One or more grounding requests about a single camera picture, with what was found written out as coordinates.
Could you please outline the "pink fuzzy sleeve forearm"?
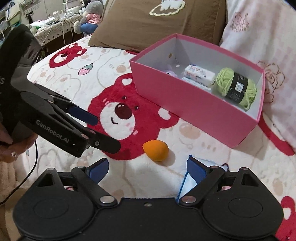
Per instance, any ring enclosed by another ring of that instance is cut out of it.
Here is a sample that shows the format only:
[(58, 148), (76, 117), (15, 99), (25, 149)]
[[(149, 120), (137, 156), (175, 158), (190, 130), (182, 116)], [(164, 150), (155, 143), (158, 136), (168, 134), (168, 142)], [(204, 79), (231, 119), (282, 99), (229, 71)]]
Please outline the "pink fuzzy sleeve forearm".
[(1, 162), (0, 165), (0, 201), (4, 201), (14, 190), (16, 172), (13, 163)]

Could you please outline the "person left hand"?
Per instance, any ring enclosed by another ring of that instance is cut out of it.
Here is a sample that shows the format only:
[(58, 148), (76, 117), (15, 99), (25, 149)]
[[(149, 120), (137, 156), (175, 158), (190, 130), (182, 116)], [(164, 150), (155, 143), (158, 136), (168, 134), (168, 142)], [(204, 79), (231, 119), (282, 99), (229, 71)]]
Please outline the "person left hand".
[(34, 144), (37, 138), (38, 135), (33, 133), (25, 140), (13, 144), (13, 139), (1, 124), (1, 142), (8, 144), (7, 146), (1, 145), (1, 161), (6, 163), (15, 161), (20, 154), (24, 153)]

